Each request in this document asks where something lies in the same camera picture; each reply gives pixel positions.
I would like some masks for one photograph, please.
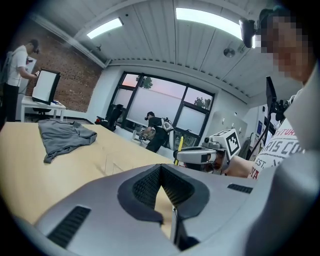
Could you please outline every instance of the fluorescent light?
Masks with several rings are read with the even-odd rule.
[[[252,37],[252,48],[256,48],[256,36]]]
[[[90,39],[95,38],[96,36],[99,36],[102,33],[105,33],[109,30],[113,30],[115,28],[121,27],[123,24],[120,21],[119,18],[113,19],[99,27],[97,27],[96,29],[92,30],[91,32],[89,32],[88,34],[86,34],[88,37],[90,37]]]
[[[206,24],[228,32],[229,34],[242,40],[240,25],[229,19],[226,19],[219,15],[215,15],[213,13],[195,9],[176,8],[175,11],[177,20]],[[253,38],[252,47],[255,48],[255,38]]]

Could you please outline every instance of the black shirt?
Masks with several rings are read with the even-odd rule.
[[[159,118],[159,117],[151,117],[149,119],[148,127],[153,127],[157,134],[166,133],[166,131],[163,128],[161,128],[161,126],[162,126],[161,118]]]

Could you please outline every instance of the black office chair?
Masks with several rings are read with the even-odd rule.
[[[35,121],[36,123],[38,123],[40,120],[50,119],[50,118],[46,115],[46,113],[50,112],[51,109],[47,109],[47,108],[37,108],[37,107],[33,107],[32,109],[33,109],[33,111],[38,112],[38,116],[37,116],[37,117],[38,117],[38,120]]]
[[[116,121],[118,120],[118,118],[121,116],[123,112],[122,108],[123,108],[123,105],[121,104],[116,105],[115,109],[111,113],[109,121],[106,121],[104,118],[97,116],[97,121],[95,121],[94,123],[96,125],[101,125],[104,128],[107,128],[108,130],[113,132],[116,129]]]

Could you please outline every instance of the gray cloth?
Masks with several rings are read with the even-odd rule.
[[[48,164],[58,155],[92,144],[97,137],[96,132],[77,122],[42,120],[39,121],[39,130],[46,151],[43,162]]]

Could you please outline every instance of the person with headset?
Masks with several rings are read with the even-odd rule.
[[[168,132],[162,128],[161,118],[155,117],[152,111],[146,114],[144,120],[148,120],[148,127],[143,131],[144,135],[150,133],[152,128],[155,129],[155,135],[146,146],[146,149],[157,153],[160,147],[168,140]]]
[[[264,9],[259,16],[256,41],[263,53],[272,54],[273,62],[286,77],[302,83],[293,101],[303,94],[303,88],[318,84],[319,65],[307,27],[287,9],[277,6]],[[277,166],[283,159],[302,149],[289,121],[285,119],[274,136],[254,161],[235,156],[224,171],[228,176],[257,179],[264,168]]]

